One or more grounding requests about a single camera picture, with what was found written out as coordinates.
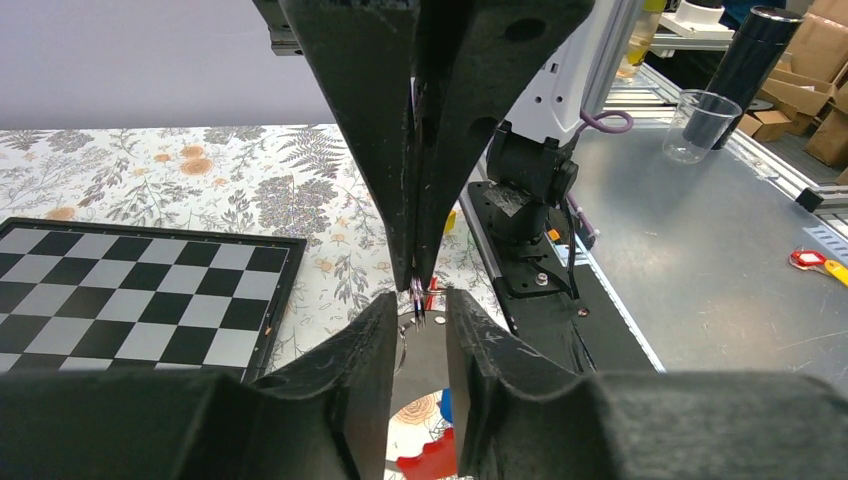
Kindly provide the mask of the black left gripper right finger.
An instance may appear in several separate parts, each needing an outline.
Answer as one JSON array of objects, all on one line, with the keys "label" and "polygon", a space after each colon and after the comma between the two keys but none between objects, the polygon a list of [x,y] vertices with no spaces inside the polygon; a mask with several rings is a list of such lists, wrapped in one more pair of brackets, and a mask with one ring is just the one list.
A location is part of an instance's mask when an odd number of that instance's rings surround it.
[{"label": "black left gripper right finger", "polygon": [[477,479],[843,479],[847,401],[781,372],[576,374],[446,295],[456,461]]}]

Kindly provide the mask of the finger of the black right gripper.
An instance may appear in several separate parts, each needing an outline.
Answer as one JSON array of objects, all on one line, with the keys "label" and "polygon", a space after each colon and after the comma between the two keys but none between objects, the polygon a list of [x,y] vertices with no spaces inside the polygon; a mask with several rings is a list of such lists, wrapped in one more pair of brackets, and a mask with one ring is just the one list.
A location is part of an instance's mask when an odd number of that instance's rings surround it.
[{"label": "finger of the black right gripper", "polygon": [[284,1],[283,13],[384,224],[395,287],[409,289],[411,67],[416,1]]},{"label": "finger of the black right gripper", "polygon": [[497,125],[592,1],[424,1],[414,68],[412,278],[432,276],[449,211]]}]

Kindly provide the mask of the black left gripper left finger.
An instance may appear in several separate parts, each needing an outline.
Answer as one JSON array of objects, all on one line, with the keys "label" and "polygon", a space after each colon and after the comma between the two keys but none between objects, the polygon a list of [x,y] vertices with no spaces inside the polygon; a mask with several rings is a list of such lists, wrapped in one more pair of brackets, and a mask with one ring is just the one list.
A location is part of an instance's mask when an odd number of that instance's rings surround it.
[{"label": "black left gripper left finger", "polygon": [[252,383],[214,369],[9,374],[5,479],[379,479],[397,299]]}]

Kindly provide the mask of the metal keyring holder red handle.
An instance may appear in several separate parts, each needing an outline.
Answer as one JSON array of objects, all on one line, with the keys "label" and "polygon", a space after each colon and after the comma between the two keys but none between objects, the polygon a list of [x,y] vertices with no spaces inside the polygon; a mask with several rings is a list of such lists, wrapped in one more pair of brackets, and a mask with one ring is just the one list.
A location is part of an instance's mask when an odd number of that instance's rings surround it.
[{"label": "metal keyring holder red handle", "polygon": [[458,473],[446,358],[446,314],[436,297],[426,318],[399,316],[385,479],[455,478]]}]

